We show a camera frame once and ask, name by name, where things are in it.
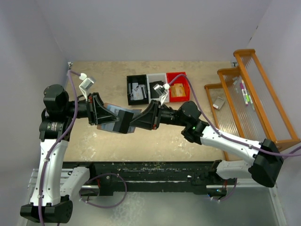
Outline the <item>black stripe credit card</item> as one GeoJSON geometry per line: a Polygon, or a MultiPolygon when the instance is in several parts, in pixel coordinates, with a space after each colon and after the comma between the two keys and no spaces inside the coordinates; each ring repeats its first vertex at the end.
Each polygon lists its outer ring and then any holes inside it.
{"type": "Polygon", "coordinates": [[[134,114],[132,112],[119,110],[118,112],[119,121],[114,124],[113,132],[126,134],[130,127],[130,122],[133,118],[133,115],[134,114]]]}

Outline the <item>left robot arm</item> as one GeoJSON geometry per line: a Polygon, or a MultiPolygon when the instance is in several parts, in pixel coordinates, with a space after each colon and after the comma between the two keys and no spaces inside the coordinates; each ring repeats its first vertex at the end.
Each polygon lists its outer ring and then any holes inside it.
{"type": "Polygon", "coordinates": [[[90,125],[118,121],[118,116],[104,107],[98,93],[86,95],[85,100],[69,100],[63,86],[50,85],[44,90],[40,131],[40,165],[36,185],[29,201],[23,205],[20,215],[32,222],[68,223],[73,200],[84,184],[96,181],[97,173],[89,167],[75,167],[64,183],[61,183],[63,159],[72,127],[76,119],[87,118],[90,125]]]}

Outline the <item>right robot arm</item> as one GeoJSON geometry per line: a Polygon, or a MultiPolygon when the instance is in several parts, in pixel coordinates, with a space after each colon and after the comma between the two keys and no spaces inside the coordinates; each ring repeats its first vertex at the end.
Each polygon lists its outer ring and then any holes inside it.
{"type": "Polygon", "coordinates": [[[241,138],[202,121],[200,116],[201,111],[193,101],[185,102],[174,110],[152,100],[142,113],[131,120],[130,126],[147,130],[156,130],[160,124],[182,126],[181,134],[190,143],[238,156],[239,161],[221,161],[209,172],[209,179],[214,184],[230,178],[252,178],[262,186],[274,187],[284,159],[272,140],[241,138]]]}

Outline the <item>pink leather card holder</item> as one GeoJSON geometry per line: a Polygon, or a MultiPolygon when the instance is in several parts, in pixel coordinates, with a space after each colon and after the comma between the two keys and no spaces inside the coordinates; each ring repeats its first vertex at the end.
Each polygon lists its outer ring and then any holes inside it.
{"type": "Polygon", "coordinates": [[[131,120],[138,116],[141,109],[127,109],[117,105],[105,103],[104,107],[117,116],[114,122],[98,125],[98,130],[103,130],[111,133],[130,134],[135,132],[135,127],[130,126],[131,120]]]}

